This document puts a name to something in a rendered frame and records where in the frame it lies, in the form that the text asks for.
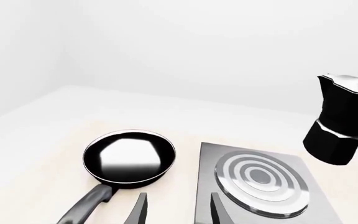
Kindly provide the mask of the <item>black frying pan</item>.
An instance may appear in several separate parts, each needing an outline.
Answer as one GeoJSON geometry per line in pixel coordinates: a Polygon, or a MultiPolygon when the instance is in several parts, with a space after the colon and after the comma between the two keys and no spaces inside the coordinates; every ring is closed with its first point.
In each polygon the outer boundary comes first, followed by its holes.
{"type": "Polygon", "coordinates": [[[100,203],[120,189],[136,189],[159,180],[175,162],[175,147],[146,130],[119,130],[92,141],[82,156],[86,171],[99,184],[64,214],[57,224],[85,224],[100,203]]]}

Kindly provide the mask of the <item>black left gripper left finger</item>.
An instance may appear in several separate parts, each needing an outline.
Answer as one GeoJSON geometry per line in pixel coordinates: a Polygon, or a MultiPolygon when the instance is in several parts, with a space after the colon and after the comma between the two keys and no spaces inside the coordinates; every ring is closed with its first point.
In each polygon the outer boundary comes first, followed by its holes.
{"type": "Polygon", "coordinates": [[[124,224],[145,224],[147,218],[147,194],[142,192],[124,224]]]}

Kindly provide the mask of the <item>black moka pot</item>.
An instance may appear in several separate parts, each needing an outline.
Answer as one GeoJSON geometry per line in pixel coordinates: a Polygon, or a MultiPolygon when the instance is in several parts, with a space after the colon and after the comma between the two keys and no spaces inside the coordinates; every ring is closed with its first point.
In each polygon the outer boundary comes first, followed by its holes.
{"type": "Polygon", "coordinates": [[[322,110],[303,145],[318,160],[345,166],[358,148],[358,77],[325,74],[318,80],[322,110]]]}

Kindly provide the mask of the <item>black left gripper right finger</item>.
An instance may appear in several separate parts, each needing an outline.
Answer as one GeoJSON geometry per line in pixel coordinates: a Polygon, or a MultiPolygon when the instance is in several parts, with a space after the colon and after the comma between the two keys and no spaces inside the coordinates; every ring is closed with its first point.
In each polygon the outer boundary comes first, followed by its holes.
{"type": "Polygon", "coordinates": [[[217,192],[211,193],[210,210],[213,224],[235,224],[224,208],[224,205],[217,192]]]}

